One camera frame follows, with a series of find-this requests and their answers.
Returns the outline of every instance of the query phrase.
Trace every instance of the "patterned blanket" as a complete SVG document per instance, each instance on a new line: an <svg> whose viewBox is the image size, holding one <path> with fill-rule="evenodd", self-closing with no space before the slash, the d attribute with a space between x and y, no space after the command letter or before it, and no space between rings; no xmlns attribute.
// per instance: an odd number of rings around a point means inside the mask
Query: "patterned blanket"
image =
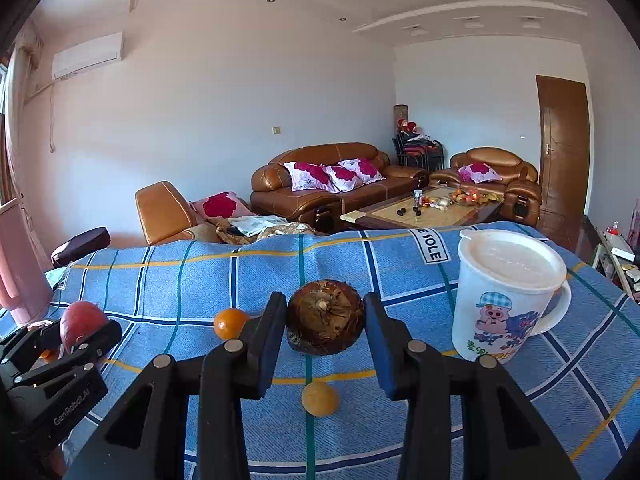
<svg viewBox="0 0 640 480"><path fill-rule="evenodd" d="M554 247L567 266L573 299L564 319L530 338L506 365L545 418L585 480L604 478L640 427L640 307L574 255L531 228L496 222L475 229L524 231ZM70 267L54 292L49 317L69 303L93 301L122 325L122 342L102 368L109 393L63 446L69 460L114 402L156 354L178 360L220 343L212 319L224 308L259 315L273 290L287 298L302 283L342 280L363 296L375 291L389 315L448 355L458 286L459 228L438 230L447 247L435 261L407 230L286 235L250 246L180 241L102 250ZM0 312L0 334L15 328ZM294 352L284 340L272 387L242 402L252 478L395 478L407 405L383 395L363 333L327 357ZM340 393L334 415L313 418L300 403L311 378ZM185 477L194 476L197 398L191 399ZM452 478L462 478L460 404L452 402Z"/></svg>

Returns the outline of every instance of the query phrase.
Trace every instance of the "wooden door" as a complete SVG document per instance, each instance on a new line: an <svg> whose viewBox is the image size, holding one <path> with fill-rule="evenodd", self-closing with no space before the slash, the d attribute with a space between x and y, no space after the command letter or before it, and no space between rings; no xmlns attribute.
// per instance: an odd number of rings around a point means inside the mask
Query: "wooden door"
<svg viewBox="0 0 640 480"><path fill-rule="evenodd" d="M540 100L542 214L538 228L575 249L589 179L589 105L584 83L536 76Z"/></svg>

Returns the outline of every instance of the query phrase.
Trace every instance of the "pink tumbler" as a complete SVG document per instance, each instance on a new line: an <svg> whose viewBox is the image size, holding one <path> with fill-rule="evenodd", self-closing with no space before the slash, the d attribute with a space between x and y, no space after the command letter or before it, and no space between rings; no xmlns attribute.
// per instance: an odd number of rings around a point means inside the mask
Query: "pink tumbler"
<svg viewBox="0 0 640 480"><path fill-rule="evenodd" d="M51 295L18 200L13 199L0 207L0 304L23 326L45 316Z"/></svg>

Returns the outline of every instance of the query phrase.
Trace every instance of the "yellow ball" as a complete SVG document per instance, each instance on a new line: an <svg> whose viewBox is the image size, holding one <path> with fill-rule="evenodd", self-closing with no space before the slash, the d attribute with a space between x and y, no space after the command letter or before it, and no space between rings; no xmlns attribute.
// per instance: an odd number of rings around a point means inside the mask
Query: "yellow ball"
<svg viewBox="0 0 640 480"><path fill-rule="evenodd" d="M302 406L313 416L329 416L340 406L340 395L327 383L315 381L302 390Z"/></svg>

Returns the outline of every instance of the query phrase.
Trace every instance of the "mug lid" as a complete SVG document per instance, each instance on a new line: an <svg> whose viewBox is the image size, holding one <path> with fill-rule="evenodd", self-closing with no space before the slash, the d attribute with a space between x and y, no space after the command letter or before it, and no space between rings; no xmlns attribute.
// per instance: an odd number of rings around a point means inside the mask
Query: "mug lid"
<svg viewBox="0 0 640 480"><path fill-rule="evenodd" d="M498 229L463 229L460 237L460 259L503 285L541 292L556 290L566 279L560 255L530 236Z"/></svg>

